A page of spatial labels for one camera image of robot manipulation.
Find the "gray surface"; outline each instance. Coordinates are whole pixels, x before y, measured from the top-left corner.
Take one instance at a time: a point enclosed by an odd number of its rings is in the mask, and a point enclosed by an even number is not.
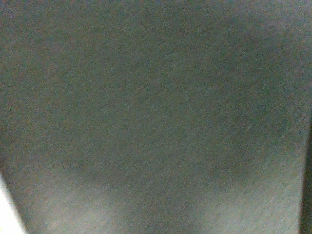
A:
[[[2,12],[0,113],[29,233],[297,233],[307,3],[28,7]]]

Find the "dark gray fabric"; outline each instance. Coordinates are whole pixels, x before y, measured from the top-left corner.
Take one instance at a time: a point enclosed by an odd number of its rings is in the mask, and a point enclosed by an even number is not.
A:
[[[310,7],[3,5],[1,171],[29,233],[297,233]]]

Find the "textured surface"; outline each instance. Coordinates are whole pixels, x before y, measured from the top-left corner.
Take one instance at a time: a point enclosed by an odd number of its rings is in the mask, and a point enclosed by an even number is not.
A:
[[[297,233],[310,5],[262,3],[3,5],[1,170],[29,233]]]

